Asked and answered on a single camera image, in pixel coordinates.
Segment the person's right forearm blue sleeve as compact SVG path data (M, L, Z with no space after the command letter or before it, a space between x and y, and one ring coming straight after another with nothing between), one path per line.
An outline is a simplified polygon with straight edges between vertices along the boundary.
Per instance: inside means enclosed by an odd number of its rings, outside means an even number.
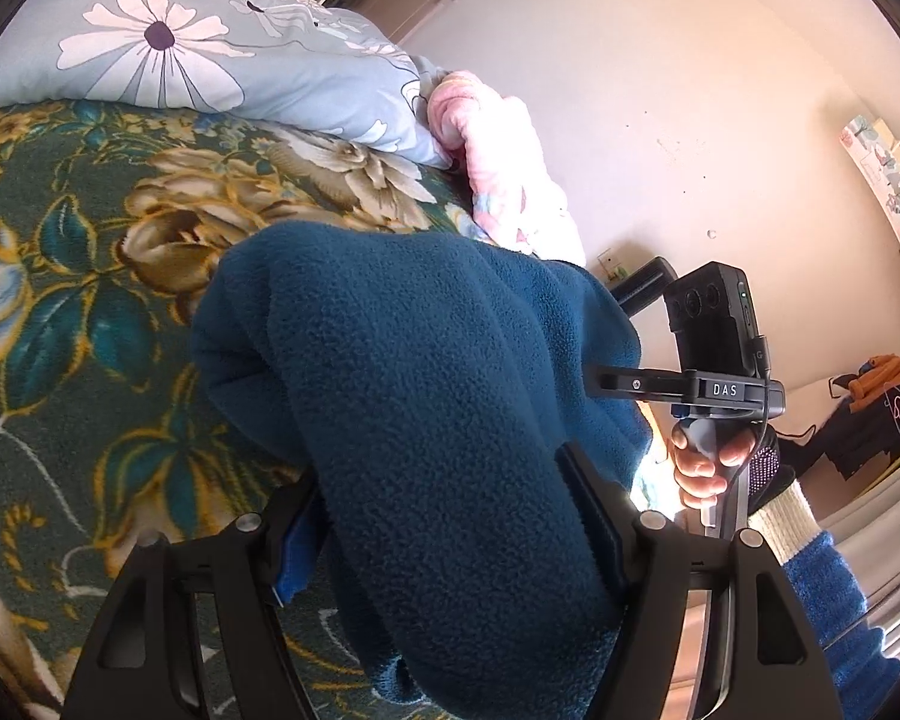
M824 650L847 718L868 718L900 677L883 653L884 634L862 621L865 595L816 522L792 468L782 465L772 429L752 426L759 449L749 464L748 525L763 535L792 582Z

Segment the person's right hand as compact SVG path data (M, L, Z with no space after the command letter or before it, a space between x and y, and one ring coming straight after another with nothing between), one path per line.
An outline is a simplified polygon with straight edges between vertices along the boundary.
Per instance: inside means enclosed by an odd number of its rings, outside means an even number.
M685 431L674 426L668 440L668 458L673 463L673 477L679 488L679 499L686 509L706 511L717 504L728 489L722 468L736 468L745 461L756 445L756 436L746 426L727 440L715 460L699 454Z

